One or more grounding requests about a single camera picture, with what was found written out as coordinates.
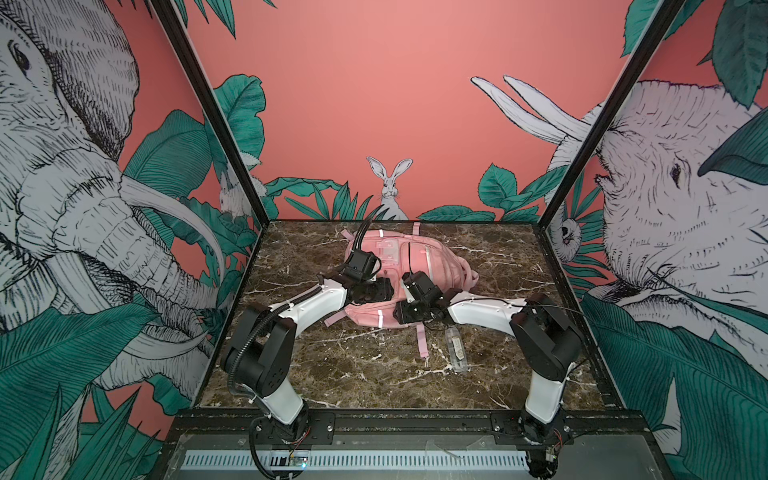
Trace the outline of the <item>pink student backpack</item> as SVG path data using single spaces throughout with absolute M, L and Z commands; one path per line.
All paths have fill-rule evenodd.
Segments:
M 362 305 L 350 304 L 328 317 L 324 321 L 327 326 L 348 317 L 359 326 L 403 329 L 405 326 L 397 321 L 394 312 L 398 302 L 410 298 L 402 280 L 405 274 L 423 272 L 443 292 L 452 288 L 468 291 L 479 279 L 479 274 L 464 258 L 440 241 L 421 236 L 418 224 L 413 226 L 410 234 L 370 230 L 363 237 L 361 249 L 375 254 L 383 263 L 376 277 L 391 282 L 392 297 Z

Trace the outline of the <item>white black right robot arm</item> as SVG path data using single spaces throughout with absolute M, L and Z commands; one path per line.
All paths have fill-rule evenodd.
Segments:
M 565 308 L 542 293 L 503 299 L 452 289 L 438 297 L 400 301 L 394 317 L 401 324 L 473 325 L 514 337 L 532 371 L 520 430 L 532 444 L 566 442 L 561 405 L 567 377 L 581 355 L 583 334 Z

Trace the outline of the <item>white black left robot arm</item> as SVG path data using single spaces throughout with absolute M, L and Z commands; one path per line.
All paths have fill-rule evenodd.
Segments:
M 288 380 L 296 338 L 350 304 L 390 300 L 393 295 L 386 278 L 363 283 L 323 278 L 283 302 L 247 308 L 220 363 L 229 393 L 256 405 L 283 442 L 298 441 L 309 430 L 309 420 L 306 402 Z

